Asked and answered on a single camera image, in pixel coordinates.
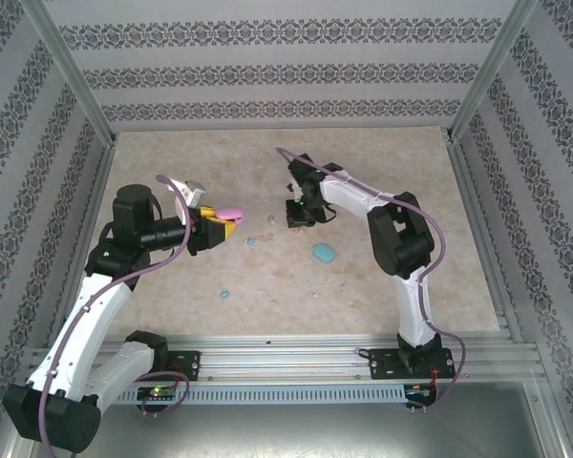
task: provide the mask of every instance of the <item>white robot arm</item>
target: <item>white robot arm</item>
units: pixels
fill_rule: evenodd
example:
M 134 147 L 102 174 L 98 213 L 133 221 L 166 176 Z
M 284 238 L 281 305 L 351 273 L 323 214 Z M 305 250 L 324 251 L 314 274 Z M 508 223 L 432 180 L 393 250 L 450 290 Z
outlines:
M 350 174 L 345 170 L 337 171 L 336 174 L 344 178 L 350 177 Z M 345 180 L 336 177 L 325 177 L 320 183 L 320 190 L 325 202 L 339 205 L 365 222 L 368 221 L 368 214 L 371 210 L 387 205 L 385 200 L 372 197 L 351 184 L 347 184 Z M 418 301 L 418 279 L 424 268 L 425 266 L 418 267 L 406 280 L 398 275 L 392 276 L 397 288 L 399 336 L 413 347 L 424 345 L 435 337 L 434 331 L 425 323 L 420 313 Z M 430 319 L 428 277 L 423 280 L 423 291 L 425 309 Z
M 207 218 L 197 206 L 204 190 L 198 184 L 179 183 L 190 192 L 185 199 L 193 229 L 187 242 L 192 256 L 225 241 L 236 223 L 229 219 Z M 154 207 L 159 218 L 155 218 Z M 205 207 L 205 212 L 214 209 Z M 19 434 L 41 440 L 38 412 L 43 386 L 53 376 L 48 391 L 45 424 L 50 443 L 74 453 L 83 451 L 93 440 L 100 418 L 108 406 L 138 377 L 168 368 L 167 340 L 156 334 L 136 331 L 118 353 L 90 375 L 109 326 L 136 287 L 138 278 L 122 282 L 101 294 L 93 306 L 92 296 L 109 283 L 148 267 L 150 253 L 182 245 L 186 227 L 184 216 L 164 218 L 157 199 L 143 185 L 131 184 L 117 191 L 113 201 L 114 220 L 107 224 L 98 245 L 89 255 L 84 278 L 74 309 L 62 327 L 51 350 L 26 381 L 10 385 L 3 397 Z M 74 320 L 79 320 L 68 336 Z M 58 347 L 63 353 L 52 366 Z
M 308 155 L 300 157 L 311 163 Z M 286 201 L 289 227 L 309 227 L 317 222 L 328 222 L 330 219 L 326 219 L 325 209 L 330 210 L 332 204 L 368 223 L 374 256 L 380 267 L 393 277 L 397 288 L 401 359 L 414 370 L 421 356 L 435 351 L 440 345 L 439 336 L 428 325 L 432 317 L 428 277 L 422 280 L 422 288 L 418 287 L 435 248 L 426 222 L 414 212 L 379 198 L 381 194 L 388 193 L 364 191 L 370 189 L 369 186 L 357 186 L 355 183 L 362 183 L 336 164 L 324 167 L 333 175 L 295 159 L 290 161 L 288 169 L 291 172 L 288 189 L 294 195 L 294 199 Z M 410 193 L 388 196 L 418 206 Z M 398 230 L 398 223 L 405 227 Z M 420 291 L 428 321 L 420 309 Z

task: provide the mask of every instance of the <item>marble floor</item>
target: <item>marble floor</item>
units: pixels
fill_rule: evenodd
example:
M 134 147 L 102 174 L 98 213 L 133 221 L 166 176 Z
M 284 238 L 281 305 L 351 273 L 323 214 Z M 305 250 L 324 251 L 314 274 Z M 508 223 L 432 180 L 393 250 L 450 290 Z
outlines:
M 331 223 L 302 233 L 287 228 L 289 174 L 277 146 L 338 163 L 375 188 L 414 193 L 448 243 L 430 278 L 435 322 L 452 331 L 499 328 L 439 128 L 266 129 L 120 135 L 94 240 L 112 220 L 112 200 L 126 184 L 150 186 L 164 214 L 174 214 L 174 197 L 155 182 L 156 174 L 197 181 L 207 190 L 204 204 L 242 206 L 246 219 L 218 247 L 196 257 L 185 252 L 142 278 L 109 334 L 397 332 L 393 279 L 373 258 L 367 223 L 338 209 Z M 276 224 L 267 222 L 269 215 Z M 247 245 L 248 238 L 255 243 Z M 319 242 L 335 249 L 332 263 L 312 256 Z M 154 260 L 165 256 L 154 254 Z

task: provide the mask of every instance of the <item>patterned wallpaper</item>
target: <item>patterned wallpaper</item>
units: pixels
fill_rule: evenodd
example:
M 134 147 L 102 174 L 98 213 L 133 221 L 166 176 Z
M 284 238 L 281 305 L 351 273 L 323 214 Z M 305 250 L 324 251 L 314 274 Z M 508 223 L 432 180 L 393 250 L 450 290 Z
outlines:
M 573 0 L 536 6 L 461 146 L 573 444 Z
M 513 0 L 46 3 L 116 131 L 449 127 Z
M 104 146 L 16 1 L 0 0 L 0 428 L 44 346 Z

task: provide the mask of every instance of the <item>pink object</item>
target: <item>pink object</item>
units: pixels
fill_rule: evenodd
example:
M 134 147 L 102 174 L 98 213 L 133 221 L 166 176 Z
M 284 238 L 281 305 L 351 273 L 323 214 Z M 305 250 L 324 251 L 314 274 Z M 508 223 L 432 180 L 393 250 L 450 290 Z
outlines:
M 244 222 L 244 208 L 242 207 L 225 207 L 217 209 L 216 216 L 218 219 L 234 221 L 240 225 Z

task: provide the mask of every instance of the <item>blue play dough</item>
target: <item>blue play dough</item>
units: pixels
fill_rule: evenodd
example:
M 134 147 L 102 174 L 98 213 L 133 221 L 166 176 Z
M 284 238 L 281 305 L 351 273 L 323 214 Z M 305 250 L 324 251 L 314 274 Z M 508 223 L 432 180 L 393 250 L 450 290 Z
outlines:
M 335 250 L 324 243 L 315 244 L 312 254 L 320 262 L 331 262 L 335 259 Z

